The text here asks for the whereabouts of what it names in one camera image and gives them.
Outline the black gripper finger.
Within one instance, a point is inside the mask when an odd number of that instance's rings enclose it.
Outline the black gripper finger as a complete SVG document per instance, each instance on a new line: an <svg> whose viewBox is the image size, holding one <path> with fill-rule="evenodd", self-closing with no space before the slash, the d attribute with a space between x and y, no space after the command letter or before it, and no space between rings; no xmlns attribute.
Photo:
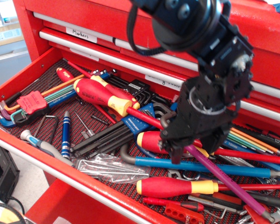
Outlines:
<svg viewBox="0 0 280 224"><path fill-rule="evenodd" d="M183 147L180 146L172 146L170 149L171 161L173 164L180 164L182 155L183 155Z"/></svg>
<svg viewBox="0 0 280 224"><path fill-rule="evenodd" d="M223 132L222 130L216 130L211 134L200 138L203 149L211 154L215 152L227 138L229 131Z"/></svg>

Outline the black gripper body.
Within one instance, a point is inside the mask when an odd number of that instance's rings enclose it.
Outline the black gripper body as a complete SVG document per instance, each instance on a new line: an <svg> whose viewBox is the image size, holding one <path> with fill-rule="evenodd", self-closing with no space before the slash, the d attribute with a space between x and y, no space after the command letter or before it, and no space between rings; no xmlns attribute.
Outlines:
<svg viewBox="0 0 280 224"><path fill-rule="evenodd" d="M191 78L182 84L177 105L177 115L169 125L161 131L162 146L185 147L191 145L195 139L211 134L216 130L227 132L231 128L233 111L224 109L216 115L199 112L191 104L189 97L197 83L197 78Z"/></svg>

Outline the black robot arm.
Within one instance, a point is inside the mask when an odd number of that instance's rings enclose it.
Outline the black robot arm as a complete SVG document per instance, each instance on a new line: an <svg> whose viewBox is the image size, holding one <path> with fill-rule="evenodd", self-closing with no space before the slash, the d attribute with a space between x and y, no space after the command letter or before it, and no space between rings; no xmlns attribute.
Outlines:
<svg viewBox="0 0 280 224"><path fill-rule="evenodd" d="M152 16L160 44L140 49L133 39L138 10ZM183 82L175 118L161 131L161 146L174 164L184 148L199 139L213 153L226 139L240 102L250 96L252 45L230 24L227 0L134 0L127 23L132 49L142 56L167 50L187 52L198 61L199 75Z"/></svg>

